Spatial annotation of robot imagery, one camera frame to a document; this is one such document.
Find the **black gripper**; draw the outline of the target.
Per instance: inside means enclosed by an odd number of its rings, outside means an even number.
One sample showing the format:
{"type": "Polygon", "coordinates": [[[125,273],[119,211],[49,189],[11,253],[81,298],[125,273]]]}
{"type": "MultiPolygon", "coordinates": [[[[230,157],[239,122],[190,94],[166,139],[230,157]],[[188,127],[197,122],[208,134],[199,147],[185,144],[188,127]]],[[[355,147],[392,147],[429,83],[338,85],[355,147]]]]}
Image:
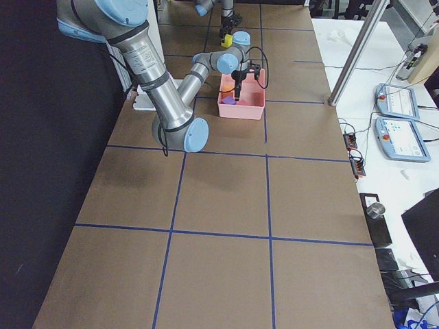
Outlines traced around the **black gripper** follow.
{"type": "Polygon", "coordinates": [[[235,101],[240,100],[241,95],[241,81],[247,78],[247,74],[253,74],[254,80],[259,80],[261,72],[261,65],[249,60],[247,62],[241,63],[238,69],[231,73],[231,77],[235,81],[234,87],[234,98],[235,101]]]}
{"type": "Polygon", "coordinates": [[[219,31],[220,42],[224,42],[225,32],[229,31],[228,34],[233,35],[234,27],[237,27],[241,23],[241,15],[239,13],[230,12],[226,16],[221,17],[222,28],[219,31]]]}

